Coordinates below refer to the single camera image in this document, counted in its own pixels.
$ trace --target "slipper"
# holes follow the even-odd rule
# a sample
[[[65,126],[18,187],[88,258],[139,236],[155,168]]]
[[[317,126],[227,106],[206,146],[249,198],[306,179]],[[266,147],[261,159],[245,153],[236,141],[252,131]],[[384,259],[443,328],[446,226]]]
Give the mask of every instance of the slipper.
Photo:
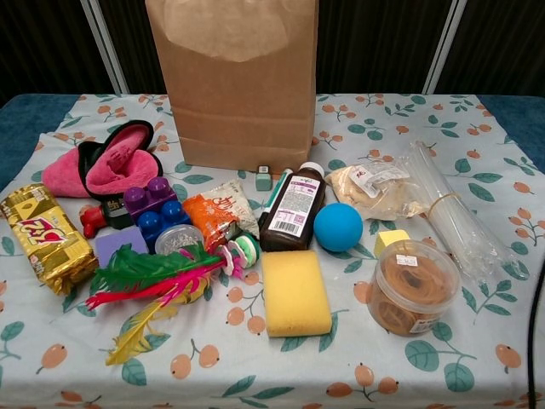
[[[129,187],[145,187],[163,169],[146,151],[153,138],[147,121],[119,126],[104,143],[84,141],[43,172],[43,183],[55,196],[116,199]]]

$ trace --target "small green cube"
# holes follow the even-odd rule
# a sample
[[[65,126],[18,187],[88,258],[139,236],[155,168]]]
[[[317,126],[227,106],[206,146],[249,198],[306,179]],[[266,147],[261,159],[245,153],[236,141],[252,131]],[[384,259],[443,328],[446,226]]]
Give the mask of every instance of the small green cube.
[[[273,188],[273,179],[269,175],[268,166],[260,166],[255,174],[255,189],[258,192],[266,192]]]

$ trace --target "table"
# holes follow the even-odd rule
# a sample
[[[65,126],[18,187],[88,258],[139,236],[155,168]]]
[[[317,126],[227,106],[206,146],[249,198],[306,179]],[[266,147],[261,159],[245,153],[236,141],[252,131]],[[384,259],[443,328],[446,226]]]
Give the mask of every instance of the table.
[[[329,336],[269,339],[253,333],[252,316],[264,317],[261,270],[244,281],[222,277],[207,297],[157,324],[165,335],[153,350],[124,366],[106,367],[112,337],[144,302],[124,302],[90,313],[89,284],[69,297],[40,286],[6,222],[0,223],[0,404],[98,407],[496,407],[524,405],[526,327],[545,246],[545,177],[474,95],[319,95],[311,160],[328,171],[344,164],[401,154],[424,141],[440,170],[470,209],[518,253],[528,278],[508,272],[488,288],[464,279],[464,291],[434,332],[418,338],[387,334],[361,303],[376,260],[378,231],[404,228],[413,239],[440,240],[415,217],[395,223],[366,221],[361,245],[333,257],[313,243],[328,290],[334,327]],[[40,181],[41,171],[80,141],[104,141],[129,118],[156,130],[155,153],[180,199],[233,177],[258,215],[267,193],[255,190],[250,172],[191,166],[183,161],[166,95],[81,95],[55,132],[40,135],[28,164],[0,193]],[[328,202],[335,200],[331,191]],[[90,199],[61,199],[77,223]],[[242,290],[244,297],[229,297]],[[230,325],[233,308],[244,322]],[[536,334],[537,390],[545,391],[545,319]],[[220,359],[206,367],[203,351]],[[192,357],[176,379],[171,364]],[[366,366],[365,388],[354,373]]]

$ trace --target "sponge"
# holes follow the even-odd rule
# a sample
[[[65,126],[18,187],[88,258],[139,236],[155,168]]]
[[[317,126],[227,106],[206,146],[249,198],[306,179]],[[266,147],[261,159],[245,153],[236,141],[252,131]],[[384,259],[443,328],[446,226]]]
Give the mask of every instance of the sponge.
[[[380,232],[375,242],[375,257],[378,258],[382,251],[390,244],[400,241],[409,240],[409,234],[405,230],[390,230],[389,232]]]
[[[269,337],[330,332],[330,306],[314,251],[264,253],[262,266]]]

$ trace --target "rubber ball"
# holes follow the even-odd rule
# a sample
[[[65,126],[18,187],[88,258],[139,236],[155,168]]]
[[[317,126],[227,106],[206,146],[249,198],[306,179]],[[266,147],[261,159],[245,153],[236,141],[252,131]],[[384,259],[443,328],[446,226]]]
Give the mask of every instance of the rubber ball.
[[[326,250],[347,251],[354,247],[364,232],[358,211],[344,203],[325,206],[314,219],[314,235]]]

